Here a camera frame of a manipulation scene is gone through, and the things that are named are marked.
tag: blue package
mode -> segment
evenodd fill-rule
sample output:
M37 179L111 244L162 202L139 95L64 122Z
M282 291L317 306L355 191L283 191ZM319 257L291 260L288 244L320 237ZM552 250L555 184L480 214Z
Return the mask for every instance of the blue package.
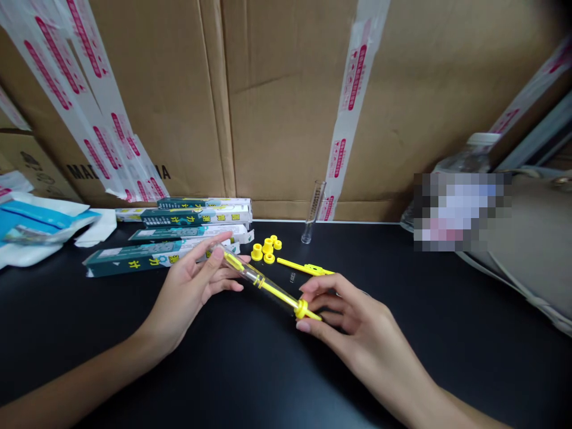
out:
M56 234L78 220L95 216L100 214L86 210L74 217L21 201L9 201L0 206L0 240L8 243L38 241L41 236Z

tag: black table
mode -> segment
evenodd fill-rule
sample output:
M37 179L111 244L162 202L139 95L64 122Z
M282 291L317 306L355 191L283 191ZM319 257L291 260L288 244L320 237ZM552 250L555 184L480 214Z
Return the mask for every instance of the black table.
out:
M0 272L0 405L133 333L166 269L85 278L99 248L120 247L141 224L103 244L72 245L27 269ZM452 253L413 251L397 225L256 222L280 255L341 272L383 301L443 388L522 428L571 427L572 340L514 290ZM250 246L243 247L249 254ZM294 296L309 276L256 263ZM260 291L213 297L174 353L113 396L80 427L401 427L326 346Z

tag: glass test tube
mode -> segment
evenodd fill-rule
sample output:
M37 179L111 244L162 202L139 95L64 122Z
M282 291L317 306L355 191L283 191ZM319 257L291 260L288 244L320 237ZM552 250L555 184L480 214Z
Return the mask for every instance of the glass test tube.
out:
M279 288L272 280L268 279L264 274L254 268L251 264L246 263L238 257L235 253L231 252L221 244L215 244L209 249L209 252L213 252L217 247L220 247L225 257L223 259L223 264L227 267L236 271L240 277L244 278L248 282L252 283L259 290L270 294L274 298L278 298L281 303L284 303L290 309L294 311L294 314L299 319L304 316L310 317L316 320L322 320L322 318L310 310L307 309L308 302L305 300L297 300L292 295L287 293L282 288Z
M304 232L302 233L301 238L302 243L304 244L310 244L312 241L312 227L318 218L320 206L322 205L322 200L324 199L324 189L326 188L326 182L324 181L315 181L314 183L314 192L312 194L312 199L310 200L310 211L308 212L306 226L304 227Z

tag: yellow plastic stick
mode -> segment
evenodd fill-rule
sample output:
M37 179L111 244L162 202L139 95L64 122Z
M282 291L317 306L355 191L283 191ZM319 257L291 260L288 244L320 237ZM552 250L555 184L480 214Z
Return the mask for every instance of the yellow plastic stick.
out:
M277 258L276 262L278 262L282 265L285 265L285 266L289 266L290 268L297 269L298 271L302 271L302 272L314 275L314 276L328 275L328 274L334 273L333 271L325 270L324 268L316 266L316 265L312 265L312 264L299 265L299 264L287 261L287 260L282 259L282 258Z

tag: finger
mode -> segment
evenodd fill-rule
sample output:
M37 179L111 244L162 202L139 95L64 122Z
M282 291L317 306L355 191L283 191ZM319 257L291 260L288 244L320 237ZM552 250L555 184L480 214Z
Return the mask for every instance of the finger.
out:
M202 240L197 246L192 249L189 253L184 255L184 257L179 261L180 264L185 266L193 266L197 259L201 258L207 250L217 244L221 243L222 241L228 240L232 237L232 231L221 232L219 235L215 235L212 238L207 238Z
M344 315L341 315L339 313L321 312L320 316L322 316L324 322L336 328L341 328L341 326L344 323Z
M240 255L240 259L243 260L244 262L248 263L248 262L250 262L250 260L252 258L250 256ZM196 265L196 270L199 271L203 267L203 265L204 265L204 262L198 262ZM235 277L239 277L239 275L229 276L227 278L235 278Z
M367 302L367 296L338 273L315 276L300 287L300 290L304 292L304 299L309 303L316 296L323 294L329 289L336 290L336 292L356 310L362 310Z
M308 310L313 312L319 310L322 307L327 307L330 310L338 311L340 313L345 313L349 308L349 304L345 302L342 298L328 293L318 295L311 302L308 303Z
M210 258L208 258L204 263L203 268L197 273L191 283L196 284L199 287L206 286L212 276L215 275L216 271L219 269L224 255L225 252L220 247L217 247L210 255Z
M322 319L328 325L341 328L348 335L354 335L358 331L360 325L359 320L347 314L341 315L339 313L324 311L320 313L320 316L322 316Z
M218 292L222 292L223 290L231 290L234 292L240 292L244 289L239 282L232 279L223 279L219 280L218 282L211 283L209 285L211 296L217 294Z
M216 273L214 273L213 278L210 280L211 283L218 282L225 278L239 278L240 274L232 268L219 268Z
M344 345L347 344L346 335L340 334L326 323L310 318L303 318L296 323L296 329L313 335L318 340L323 341L335 354L339 356L345 354Z

